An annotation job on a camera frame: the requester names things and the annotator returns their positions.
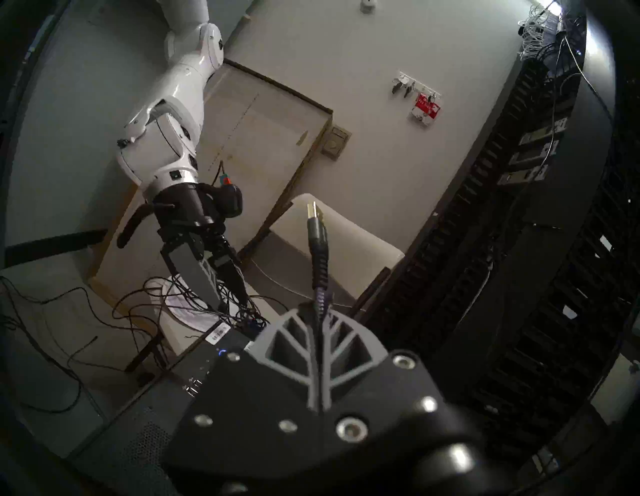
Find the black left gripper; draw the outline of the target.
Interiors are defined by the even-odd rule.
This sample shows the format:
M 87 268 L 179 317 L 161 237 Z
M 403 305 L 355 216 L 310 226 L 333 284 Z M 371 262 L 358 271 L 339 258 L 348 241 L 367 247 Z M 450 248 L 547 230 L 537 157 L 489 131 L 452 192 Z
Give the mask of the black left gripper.
M 231 185 L 172 185 L 157 194 L 150 204 L 163 242 L 161 255 L 171 274 L 179 275 L 187 288 L 213 311 L 222 302 L 216 276 L 239 306 L 248 308 L 240 260 L 224 236 L 225 221 L 231 218 Z M 183 236 L 199 239 L 181 239 Z M 203 249 L 210 253 L 207 261 Z

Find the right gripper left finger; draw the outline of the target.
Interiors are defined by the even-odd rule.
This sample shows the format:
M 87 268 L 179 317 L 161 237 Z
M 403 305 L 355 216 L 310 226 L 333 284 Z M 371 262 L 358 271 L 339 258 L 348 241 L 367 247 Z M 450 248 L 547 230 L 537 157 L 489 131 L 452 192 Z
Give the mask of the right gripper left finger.
M 179 493 L 327 493 L 319 319 L 291 310 L 219 357 L 165 450 Z

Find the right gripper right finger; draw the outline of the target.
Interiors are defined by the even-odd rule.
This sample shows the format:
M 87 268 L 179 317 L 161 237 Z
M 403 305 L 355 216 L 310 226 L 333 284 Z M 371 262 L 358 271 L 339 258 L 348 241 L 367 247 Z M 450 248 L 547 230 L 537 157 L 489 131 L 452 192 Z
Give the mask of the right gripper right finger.
M 465 417 L 416 355 L 334 310 L 315 351 L 323 493 L 465 493 Z

